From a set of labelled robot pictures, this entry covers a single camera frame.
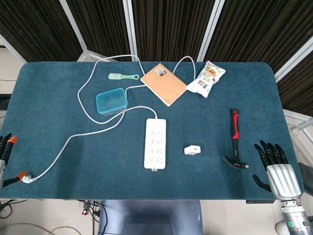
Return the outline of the white snack bag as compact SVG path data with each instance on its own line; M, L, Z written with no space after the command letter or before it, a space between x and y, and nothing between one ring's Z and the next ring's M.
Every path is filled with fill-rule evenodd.
M198 93L207 98L213 85L225 74L225 70L206 61L205 66L199 73L198 77L186 86L186 90L192 93Z

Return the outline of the red black claw hammer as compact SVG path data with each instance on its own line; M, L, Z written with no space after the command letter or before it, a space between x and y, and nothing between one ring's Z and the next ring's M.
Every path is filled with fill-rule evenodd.
M234 168L248 169L247 163L240 162L239 157L239 111L237 109L230 109L230 124L231 124L231 139L233 149L233 159L230 160L227 157L223 157L223 160Z

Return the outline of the white power strip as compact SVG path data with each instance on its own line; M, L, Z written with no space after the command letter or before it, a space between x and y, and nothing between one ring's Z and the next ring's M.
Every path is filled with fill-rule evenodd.
M166 167L166 120L146 120L144 167L158 171Z

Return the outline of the brown spiral notebook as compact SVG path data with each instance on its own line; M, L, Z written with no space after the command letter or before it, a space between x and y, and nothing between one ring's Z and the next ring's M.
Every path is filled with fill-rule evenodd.
M170 107L186 91L186 84L162 63L148 71L140 81L146 85L167 107Z

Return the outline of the white shoe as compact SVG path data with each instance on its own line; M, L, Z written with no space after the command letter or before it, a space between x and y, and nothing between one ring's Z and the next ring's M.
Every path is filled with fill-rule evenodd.
M285 234L285 222L284 220L279 221L278 223L275 224L275 231L277 232L278 235L286 235Z

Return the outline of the white charger block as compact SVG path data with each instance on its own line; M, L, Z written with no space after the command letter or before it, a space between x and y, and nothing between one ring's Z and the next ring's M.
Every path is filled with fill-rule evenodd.
M190 145L184 148L185 155L196 155L201 153L201 147L198 145Z

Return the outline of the white aluminium frame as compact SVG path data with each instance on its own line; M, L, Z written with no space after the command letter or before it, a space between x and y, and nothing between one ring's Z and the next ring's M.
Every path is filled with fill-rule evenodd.
M292 134L302 133L313 144L313 117L284 109L284 116Z

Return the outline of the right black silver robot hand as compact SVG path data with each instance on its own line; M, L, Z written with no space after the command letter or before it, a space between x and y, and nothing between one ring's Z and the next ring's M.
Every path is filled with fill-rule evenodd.
M254 182L260 188L271 192L279 201L295 200L301 196L301 188L295 171L289 164L283 148L278 144L266 143L254 145L264 166L268 183L264 183L257 175L252 175Z

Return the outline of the green white brush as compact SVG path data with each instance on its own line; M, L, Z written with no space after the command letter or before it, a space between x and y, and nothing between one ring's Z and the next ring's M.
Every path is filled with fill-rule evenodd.
M124 75L121 73L109 73L108 79L110 80L122 80L122 79L132 79L132 80L138 80L140 76L138 74L133 75Z

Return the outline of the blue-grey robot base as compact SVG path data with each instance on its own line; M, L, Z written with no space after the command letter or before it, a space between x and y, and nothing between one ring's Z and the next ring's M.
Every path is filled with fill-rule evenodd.
M97 235L203 235L199 200L104 200Z

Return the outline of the clear container teal lid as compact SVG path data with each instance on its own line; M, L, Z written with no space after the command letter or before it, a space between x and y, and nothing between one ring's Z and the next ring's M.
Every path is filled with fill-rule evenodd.
M97 112L108 116L127 109L128 101L123 88L117 88L100 93L95 98Z

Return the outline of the dark slatted partition panel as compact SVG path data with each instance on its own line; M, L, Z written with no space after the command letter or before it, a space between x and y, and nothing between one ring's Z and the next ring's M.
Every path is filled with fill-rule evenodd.
M83 52L59 0L0 0L0 35L27 62L77 61Z
M313 117L313 36L274 76L283 108Z
M225 0L122 0L130 52L144 61L204 61Z
M313 0L225 0L204 59L277 72L313 36Z
M87 59L131 53L124 0L59 0Z

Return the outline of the teal table mat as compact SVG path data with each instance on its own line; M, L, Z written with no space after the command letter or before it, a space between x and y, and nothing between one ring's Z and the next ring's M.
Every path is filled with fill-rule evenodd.
M0 136L18 137L6 168L38 177L5 187L0 198L272 199L252 175L267 175L254 145L279 144L302 181L272 68L262 62L219 62L225 69L207 98L185 92L167 107L140 81L109 80L110 72L142 74L154 62L32 62L24 64ZM123 88L127 109L97 112L98 94ZM239 111L234 168L230 109ZM144 167L146 120L166 120L166 167ZM184 148L201 147L185 155Z

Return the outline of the left black orange-tipped robot hand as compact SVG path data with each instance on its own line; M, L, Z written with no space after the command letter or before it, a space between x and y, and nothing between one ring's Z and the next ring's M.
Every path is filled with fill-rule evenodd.
M17 176L13 178L10 178L10 179L4 178L5 169L6 169L6 166L8 165L12 148L18 140L17 136L12 137L11 135L12 134L9 133L5 137L0 136L0 191L2 190L2 188L10 184L21 181L23 177L28 175L26 171L22 171L21 173L19 173Z

